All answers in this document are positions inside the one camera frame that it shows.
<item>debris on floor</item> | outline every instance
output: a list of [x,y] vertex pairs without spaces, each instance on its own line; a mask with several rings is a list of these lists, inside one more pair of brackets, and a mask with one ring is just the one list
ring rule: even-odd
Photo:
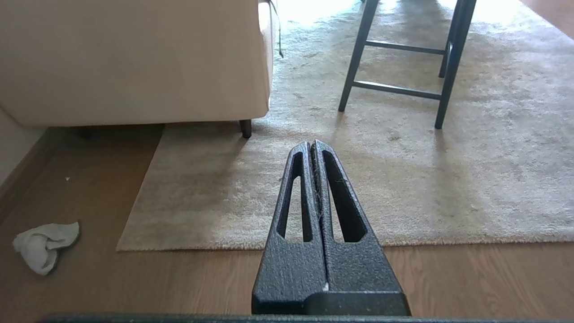
[[12,244],[34,272],[47,275],[58,260],[58,249],[69,247],[79,236],[78,222],[51,223],[18,234]]

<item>bar stool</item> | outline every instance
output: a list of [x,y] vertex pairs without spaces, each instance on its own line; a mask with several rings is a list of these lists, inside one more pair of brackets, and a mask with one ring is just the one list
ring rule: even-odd
[[[349,64],[347,78],[345,79],[341,101],[339,102],[339,111],[345,111],[345,107],[347,106],[347,101],[349,99],[349,94],[351,93],[351,88],[354,86],[362,87],[364,89],[435,99],[439,100],[439,110],[436,115],[435,128],[441,129],[443,127],[444,116],[447,112],[448,101],[451,98],[452,87],[455,84],[456,71],[459,68],[460,57],[463,53],[464,43],[468,35],[468,28],[470,27],[476,0],[457,0],[454,14],[452,16],[451,27],[448,31],[447,43],[444,49],[423,48],[409,45],[392,44],[384,41],[368,40],[367,37],[369,36],[369,30],[373,24],[373,18],[375,17],[375,12],[377,11],[377,4],[379,0],[362,1],[366,1],[366,3],[364,5],[363,17],[361,18],[360,22],[359,33],[357,34],[355,47],[351,56],[351,63]],[[432,93],[427,91],[407,89],[405,87],[355,80],[355,75],[357,73],[357,69],[359,68],[360,58],[363,55],[365,46],[442,55],[443,62],[441,63],[439,71],[439,78],[444,78],[442,93]]]

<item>baseboard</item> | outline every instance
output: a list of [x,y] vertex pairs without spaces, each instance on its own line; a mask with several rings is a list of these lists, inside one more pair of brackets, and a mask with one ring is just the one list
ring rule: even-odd
[[48,164],[66,128],[48,128],[0,186],[0,224]]

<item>area rug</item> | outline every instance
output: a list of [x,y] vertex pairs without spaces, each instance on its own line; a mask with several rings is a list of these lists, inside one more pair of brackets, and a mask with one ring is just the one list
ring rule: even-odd
[[[453,5],[381,1],[370,38],[441,48]],[[383,245],[573,241],[574,41],[518,1],[478,1],[434,130],[438,103],[422,98],[353,89],[337,112],[361,10],[281,1],[269,114],[249,140],[235,122],[168,125],[118,250],[261,249],[287,154],[314,139],[336,149]],[[367,48],[357,79],[439,91],[439,66]]]

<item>sofa arm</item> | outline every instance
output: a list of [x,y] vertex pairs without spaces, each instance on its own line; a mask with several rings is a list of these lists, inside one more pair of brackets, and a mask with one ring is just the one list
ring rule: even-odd
[[264,116],[258,0],[4,0],[0,102],[24,125]]

